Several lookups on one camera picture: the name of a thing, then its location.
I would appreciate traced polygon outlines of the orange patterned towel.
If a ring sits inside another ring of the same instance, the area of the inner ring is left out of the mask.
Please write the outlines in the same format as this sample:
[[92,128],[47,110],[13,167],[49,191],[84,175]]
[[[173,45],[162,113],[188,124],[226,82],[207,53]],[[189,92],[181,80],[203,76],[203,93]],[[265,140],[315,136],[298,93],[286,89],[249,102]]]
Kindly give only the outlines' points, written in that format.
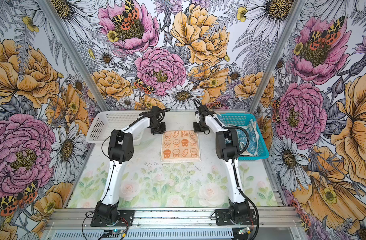
[[162,137],[162,163],[199,162],[198,134],[193,130],[166,131]]

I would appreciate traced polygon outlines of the teal plastic basket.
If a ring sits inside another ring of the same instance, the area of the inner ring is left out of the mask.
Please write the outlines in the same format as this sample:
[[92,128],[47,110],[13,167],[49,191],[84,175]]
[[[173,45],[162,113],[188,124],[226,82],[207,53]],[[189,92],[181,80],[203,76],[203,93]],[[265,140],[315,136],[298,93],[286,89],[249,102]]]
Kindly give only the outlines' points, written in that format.
[[237,129],[239,147],[242,150],[248,143],[247,149],[239,156],[241,161],[257,161],[269,157],[264,138],[258,127],[254,115],[246,113],[224,113],[217,115],[228,127],[238,126],[245,131]]

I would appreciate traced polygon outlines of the white plastic basket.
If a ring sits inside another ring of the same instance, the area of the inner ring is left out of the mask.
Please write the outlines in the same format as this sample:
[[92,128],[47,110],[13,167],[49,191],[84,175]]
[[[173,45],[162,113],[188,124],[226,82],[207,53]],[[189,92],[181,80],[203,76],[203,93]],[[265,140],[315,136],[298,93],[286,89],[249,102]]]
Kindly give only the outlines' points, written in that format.
[[93,120],[87,136],[87,143],[102,144],[111,135],[113,130],[126,130],[133,134],[134,145],[139,145],[143,136],[143,131],[150,126],[150,119],[145,117],[133,125],[137,119],[141,118],[141,111],[109,111],[97,114]]

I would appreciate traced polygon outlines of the blue and cream towel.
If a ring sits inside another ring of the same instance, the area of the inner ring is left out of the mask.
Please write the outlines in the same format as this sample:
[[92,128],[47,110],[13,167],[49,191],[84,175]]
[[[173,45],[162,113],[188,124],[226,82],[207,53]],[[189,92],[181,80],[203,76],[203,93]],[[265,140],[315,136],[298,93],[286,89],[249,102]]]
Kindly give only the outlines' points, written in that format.
[[259,142],[256,122],[251,119],[248,125],[243,128],[245,129],[245,132],[242,130],[236,130],[240,149],[242,150],[247,146],[247,149],[242,153],[242,155],[256,157],[258,154]]

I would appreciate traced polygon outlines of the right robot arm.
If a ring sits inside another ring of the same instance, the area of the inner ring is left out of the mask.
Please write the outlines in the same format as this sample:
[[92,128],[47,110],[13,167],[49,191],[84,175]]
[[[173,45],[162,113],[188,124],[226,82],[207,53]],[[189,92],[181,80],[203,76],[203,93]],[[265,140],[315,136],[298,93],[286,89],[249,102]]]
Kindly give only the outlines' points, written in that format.
[[214,133],[215,153],[223,161],[228,173],[228,214],[234,223],[241,223],[250,215],[250,200],[244,194],[238,172],[238,157],[247,150],[249,135],[239,126],[227,126],[200,101],[194,101],[196,112],[193,130],[208,135]]

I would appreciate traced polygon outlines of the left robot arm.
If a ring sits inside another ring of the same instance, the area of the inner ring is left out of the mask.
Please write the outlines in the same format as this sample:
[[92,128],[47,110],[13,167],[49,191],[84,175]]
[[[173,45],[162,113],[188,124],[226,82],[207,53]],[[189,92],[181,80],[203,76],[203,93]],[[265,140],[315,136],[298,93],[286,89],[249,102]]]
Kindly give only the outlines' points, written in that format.
[[165,113],[170,108],[161,109],[153,106],[150,111],[140,113],[139,117],[121,130],[112,130],[108,144],[107,157],[109,161],[109,174],[105,190],[94,210],[94,223],[96,225],[115,225],[120,217],[118,213],[119,190],[126,163],[134,156],[134,137],[145,129],[150,129],[152,135],[163,134],[166,123],[163,121]]

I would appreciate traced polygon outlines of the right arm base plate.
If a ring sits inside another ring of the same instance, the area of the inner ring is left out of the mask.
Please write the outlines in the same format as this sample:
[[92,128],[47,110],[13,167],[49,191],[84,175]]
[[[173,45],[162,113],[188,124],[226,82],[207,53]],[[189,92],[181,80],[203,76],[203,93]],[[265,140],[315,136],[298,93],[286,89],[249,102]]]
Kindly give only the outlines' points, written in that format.
[[218,226],[256,226],[257,214],[250,209],[248,213],[231,213],[229,209],[216,209],[215,221]]

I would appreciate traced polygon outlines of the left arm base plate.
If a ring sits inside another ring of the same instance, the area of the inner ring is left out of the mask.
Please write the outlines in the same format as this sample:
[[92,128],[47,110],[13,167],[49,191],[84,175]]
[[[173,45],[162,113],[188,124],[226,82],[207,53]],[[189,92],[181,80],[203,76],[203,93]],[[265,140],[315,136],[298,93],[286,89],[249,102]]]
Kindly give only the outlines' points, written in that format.
[[134,210],[109,210],[95,212],[91,227],[131,227],[135,218]]

